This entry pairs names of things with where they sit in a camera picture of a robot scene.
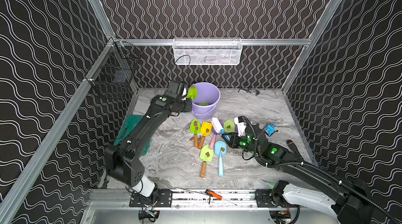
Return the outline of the light green square trowel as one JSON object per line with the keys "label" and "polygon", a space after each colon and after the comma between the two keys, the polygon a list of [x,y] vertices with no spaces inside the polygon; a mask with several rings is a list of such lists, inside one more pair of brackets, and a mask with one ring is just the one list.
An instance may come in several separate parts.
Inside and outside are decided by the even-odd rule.
{"label": "light green square trowel", "polygon": [[206,173],[207,163],[213,160],[214,151],[210,149],[209,145],[205,145],[201,149],[200,158],[203,160],[200,177],[204,178]]}

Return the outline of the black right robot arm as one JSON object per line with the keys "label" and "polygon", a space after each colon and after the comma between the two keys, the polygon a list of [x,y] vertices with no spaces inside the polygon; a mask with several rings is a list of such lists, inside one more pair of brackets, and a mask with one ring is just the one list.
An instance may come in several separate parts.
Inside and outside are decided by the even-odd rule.
{"label": "black right robot arm", "polygon": [[271,189],[269,202],[278,207],[304,206],[335,218],[340,224],[369,224],[375,210],[388,220],[399,221],[377,204],[368,192],[368,185],[360,179],[345,179],[305,161],[297,148],[287,142],[284,147],[267,139],[258,125],[249,125],[245,134],[220,130],[227,145],[252,154],[259,165],[290,174],[312,186],[298,188],[280,180]]}

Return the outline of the green pointed trowel wooden handle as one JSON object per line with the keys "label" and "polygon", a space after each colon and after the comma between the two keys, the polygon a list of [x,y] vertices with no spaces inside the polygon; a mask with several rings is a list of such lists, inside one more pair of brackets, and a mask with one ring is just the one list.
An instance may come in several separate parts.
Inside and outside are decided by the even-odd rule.
{"label": "green pointed trowel wooden handle", "polygon": [[198,147],[198,134],[201,132],[201,123],[197,119],[194,119],[191,122],[190,131],[194,135],[193,136],[194,147],[197,148]]}

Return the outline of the green trowel yellow handle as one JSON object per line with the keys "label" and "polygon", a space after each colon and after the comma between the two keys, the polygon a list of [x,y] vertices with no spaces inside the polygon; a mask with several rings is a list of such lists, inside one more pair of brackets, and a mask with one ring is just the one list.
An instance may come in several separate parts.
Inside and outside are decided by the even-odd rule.
{"label": "green trowel yellow handle", "polygon": [[196,88],[196,86],[192,85],[187,92],[187,96],[186,98],[189,98],[191,100],[195,100],[198,96],[198,90]]}

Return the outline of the yellow square trowel wooden handle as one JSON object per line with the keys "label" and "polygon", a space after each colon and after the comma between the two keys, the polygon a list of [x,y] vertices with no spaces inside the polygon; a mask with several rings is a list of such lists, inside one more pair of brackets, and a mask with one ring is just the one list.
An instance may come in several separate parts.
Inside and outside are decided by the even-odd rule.
{"label": "yellow square trowel wooden handle", "polygon": [[213,128],[213,125],[211,122],[203,122],[202,126],[201,126],[201,138],[200,138],[200,142],[198,143],[198,148],[201,149],[204,145],[205,142],[205,137],[211,134],[211,130]]}

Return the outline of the white brush blue handle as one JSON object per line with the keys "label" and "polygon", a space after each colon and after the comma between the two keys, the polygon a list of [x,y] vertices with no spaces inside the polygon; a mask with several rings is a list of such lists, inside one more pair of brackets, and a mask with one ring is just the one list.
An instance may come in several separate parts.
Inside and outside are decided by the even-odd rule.
{"label": "white brush blue handle", "polygon": [[212,118],[211,123],[213,126],[213,141],[216,141],[216,138],[218,135],[220,135],[224,140],[230,141],[230,138],[226,134],[226,132],[218,118]]}

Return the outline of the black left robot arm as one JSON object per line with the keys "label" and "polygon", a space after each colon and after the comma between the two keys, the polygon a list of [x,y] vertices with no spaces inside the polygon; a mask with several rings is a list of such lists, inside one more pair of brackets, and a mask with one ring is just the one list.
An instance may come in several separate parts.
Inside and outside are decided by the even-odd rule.
{"label": "black left robot arm", "polygon": [[144,174],[145,167],[139,160],[144,148],[159,126],[170,116],[192,110],[192,99],[187,97],[188,86],[170,81],[164,94],[156,95],[150,106],[128,135],[117,144],[105,149],[107,175],[128,185],[143,197],[155,200],[157,186]]}

